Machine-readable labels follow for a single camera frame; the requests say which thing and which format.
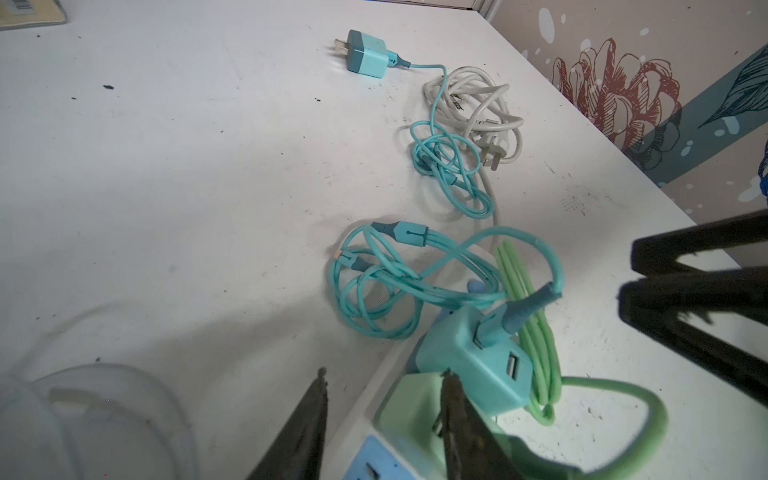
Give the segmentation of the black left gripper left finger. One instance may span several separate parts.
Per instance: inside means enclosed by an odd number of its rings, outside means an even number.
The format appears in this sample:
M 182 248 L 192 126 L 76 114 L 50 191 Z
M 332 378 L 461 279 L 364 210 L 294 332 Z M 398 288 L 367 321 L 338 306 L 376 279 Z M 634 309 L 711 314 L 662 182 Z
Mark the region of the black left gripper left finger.
M 289 419 L 248 480 L 320 478 L 328 418 L 326 368 L 318 370 Z

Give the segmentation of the white blue small device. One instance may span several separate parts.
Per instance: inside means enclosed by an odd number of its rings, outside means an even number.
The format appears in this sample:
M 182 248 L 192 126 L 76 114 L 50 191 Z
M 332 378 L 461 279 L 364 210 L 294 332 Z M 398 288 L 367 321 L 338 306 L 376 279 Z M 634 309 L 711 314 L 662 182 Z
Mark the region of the white blue small device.
M 348 415 L 327 443 L 322 463 L 321 479 L 343 479 L 365 440 L 376 438 L 414 479 L 423 479 L 410 464 L 379 432 L 376 426 L 378 411 L 391 388 L 406 371 L 411 353 L 418 344 L 416 336 L 396 342 L 367 382 L 362 393 L 350 408 Z

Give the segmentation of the teal charger with cable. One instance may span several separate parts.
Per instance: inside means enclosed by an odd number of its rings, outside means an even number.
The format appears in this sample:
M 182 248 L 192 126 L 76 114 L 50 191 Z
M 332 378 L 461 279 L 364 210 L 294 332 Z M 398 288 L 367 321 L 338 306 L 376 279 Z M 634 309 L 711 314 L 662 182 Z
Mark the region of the teal charger with cable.
M 552 279 L 538 290 L 513 288 L 513 243 L 537 250 Z M 562 296 L 564 272 L 542 239 L 510 227 L 482 230 L 462 243 L 423 224 L 372 222 L 341 242 L 329 269 L 338 311 L 370 338 L 404 340 L 425 306 L 446 312 L 416 350 L 422 373 L 450 370 L 467 396 L 489 415 L 528 405 L 534 364 L 515 336 Z

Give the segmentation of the teal charger dark band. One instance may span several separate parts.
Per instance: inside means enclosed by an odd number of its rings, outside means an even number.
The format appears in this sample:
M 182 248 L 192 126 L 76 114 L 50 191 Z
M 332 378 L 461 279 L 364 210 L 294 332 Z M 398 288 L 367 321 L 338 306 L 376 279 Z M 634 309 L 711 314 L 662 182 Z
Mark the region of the teal charger dark band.
M 384 40 L 359 30 L 351 29 L 344 39 L 333 44 L 336 54 L 344 58 L 347 69 L 356 74 L 381 79 L 387 71 L 401 69 L 439 70 L 438 93 L 447 88 L 448 70 L 441 64 L 414 64 L 388 49 Z M 462 215 L 483 220 L 491 217 L 496 204 L 490 194 L 482 190 L 480 151 L 470 140 L 448 130 L 437 120 L 438 105 L 429 108 L 426 120 L 416 121 L 409 127 L 413 140 L 411 160 L 414 169 L 434 179 L 450 204 Z

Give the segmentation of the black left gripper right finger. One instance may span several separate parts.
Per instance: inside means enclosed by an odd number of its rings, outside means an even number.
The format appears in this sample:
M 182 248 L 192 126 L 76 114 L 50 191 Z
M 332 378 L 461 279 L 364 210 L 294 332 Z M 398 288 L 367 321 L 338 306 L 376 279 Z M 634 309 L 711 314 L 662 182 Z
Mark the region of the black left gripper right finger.
M 466 397 L 458 375 L 442 374 L 441 438 L 448 479 L 509 479 L 507 456 Z

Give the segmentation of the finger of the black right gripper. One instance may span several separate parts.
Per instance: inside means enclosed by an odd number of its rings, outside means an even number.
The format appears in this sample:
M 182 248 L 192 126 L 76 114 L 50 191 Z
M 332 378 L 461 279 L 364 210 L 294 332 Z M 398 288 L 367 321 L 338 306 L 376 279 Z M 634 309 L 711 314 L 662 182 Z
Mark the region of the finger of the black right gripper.
M 627 325 L 730 384 L 767 403 L 767 362 L 682 319 L 735 314 L 767 324 L 767 269 L 654 275 L 624 284 L 618 313 Z
M 695 272 L 681 256 L 723 250 L 767 240 L 767 210 L 637 239 L 632 244 L 632 270 L 644 276 Z

